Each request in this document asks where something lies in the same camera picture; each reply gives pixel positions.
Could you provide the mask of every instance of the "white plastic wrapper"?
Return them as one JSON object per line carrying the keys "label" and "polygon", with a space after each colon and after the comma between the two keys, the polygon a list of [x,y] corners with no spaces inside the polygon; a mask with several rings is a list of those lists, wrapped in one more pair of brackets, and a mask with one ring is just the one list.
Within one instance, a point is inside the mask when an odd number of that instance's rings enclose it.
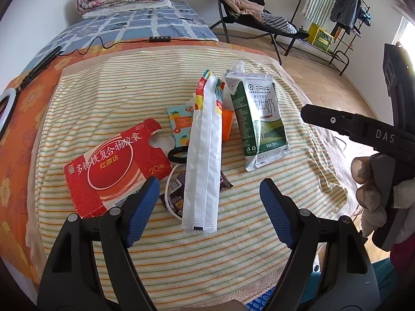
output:
{"label": "white plastic wrapper", "polygon": [[207,70],[196,88],[183,200],[185,232],[217,230],[224,87],[225,83]]}
{"label": "white plastic wrapper", "polygon": [[241,133],[245,169],[252,171],[290,153],[271,74],[244,72],[239,61],[225,73]]}

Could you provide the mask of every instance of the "screw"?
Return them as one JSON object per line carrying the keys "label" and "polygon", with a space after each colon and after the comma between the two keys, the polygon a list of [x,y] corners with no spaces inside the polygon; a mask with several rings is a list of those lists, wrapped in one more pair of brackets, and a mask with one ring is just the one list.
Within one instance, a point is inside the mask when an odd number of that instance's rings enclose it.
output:
{"label": "screw", "polygon": [[68,216],[68,221],[69,222],[74,222],[78,219],[78,214],[71,214]]}
{"label": "screw", "polygon": [[310,216],[311,212],[308,209],[301,208],[300,209],[300,215],[301,216]]}
{"label": "screw", "polygon": [[343,222],[343,223],[345,223],[345,224],[349,224],[349,223],[351,223],[351,219],[350,219],[348,216],[346,216],[346,215],[343,215],[340,219],[341,219],[341,220],[342,220],[342,222]]}
{"label": "screw", "polygon": [[112,216],[117,216],[119,213],[121,213],[121,209],[118,207],[113,207],[109,210],[109,214]]}

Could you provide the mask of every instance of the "green and white milk package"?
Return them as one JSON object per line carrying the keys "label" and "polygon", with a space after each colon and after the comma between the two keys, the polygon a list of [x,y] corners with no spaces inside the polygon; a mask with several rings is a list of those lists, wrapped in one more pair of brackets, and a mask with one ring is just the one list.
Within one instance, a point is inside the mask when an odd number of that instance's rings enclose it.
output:
{"label": "green and white milk package", "polygon": [[252,171],[290,153],[271,74],[226,72],[245,154]]}

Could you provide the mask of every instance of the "blue gripper pad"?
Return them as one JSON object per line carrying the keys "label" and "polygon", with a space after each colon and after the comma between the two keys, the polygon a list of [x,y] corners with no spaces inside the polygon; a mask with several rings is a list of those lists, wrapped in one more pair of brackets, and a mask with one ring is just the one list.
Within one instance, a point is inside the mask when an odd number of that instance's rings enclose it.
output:
{"label": "blue gripper pad", "polygon": [[129,220],[128,234],[124,240],[125,245],[128,248],[141,238],[144,228],[147,225],[147,221],[149,220],[154,206],[156,205],[158,196],[160,195],[160,182],[158,179],[154,179],[149,187],[144,187],[145,186],[143,186],[139,191],[139,194],[143,194],[144,197],[137,205]]}
{"label": "blue gripper pad", "polygon": [[281,194],[272,179],[261,181],[259,195],[280,241],[293,249],[301,233],[298,207],[289,196]]}

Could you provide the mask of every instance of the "blue packet with orange print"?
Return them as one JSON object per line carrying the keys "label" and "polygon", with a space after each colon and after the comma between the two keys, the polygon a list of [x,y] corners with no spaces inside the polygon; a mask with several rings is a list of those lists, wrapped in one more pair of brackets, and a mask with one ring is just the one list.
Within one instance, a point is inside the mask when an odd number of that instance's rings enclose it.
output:
{"label": "blue packet with orange print", "polygon": [[193,111],[193,108],[188,106],[169,107],[167,109],[176,147],[189,145]]}

